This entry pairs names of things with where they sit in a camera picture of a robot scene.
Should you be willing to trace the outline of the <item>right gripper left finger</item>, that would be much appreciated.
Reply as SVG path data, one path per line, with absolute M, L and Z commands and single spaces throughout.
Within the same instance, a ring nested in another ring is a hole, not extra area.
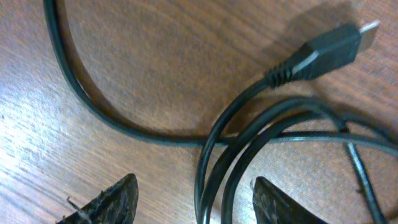
M 125 175 L 114 185 L 102 191 L 84 207 L 70 199 L 67 202 L 76 210 L 59 222 L 67 223 L 123 223 L 132 224 L 136 217 L 139 188 L 133 173 Z

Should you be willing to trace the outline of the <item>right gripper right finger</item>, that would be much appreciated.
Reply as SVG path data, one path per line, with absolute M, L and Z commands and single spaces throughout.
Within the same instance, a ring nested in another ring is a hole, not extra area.
M 265 177 L 257 177 L 252 197 L 257 223 L 326 224 Z

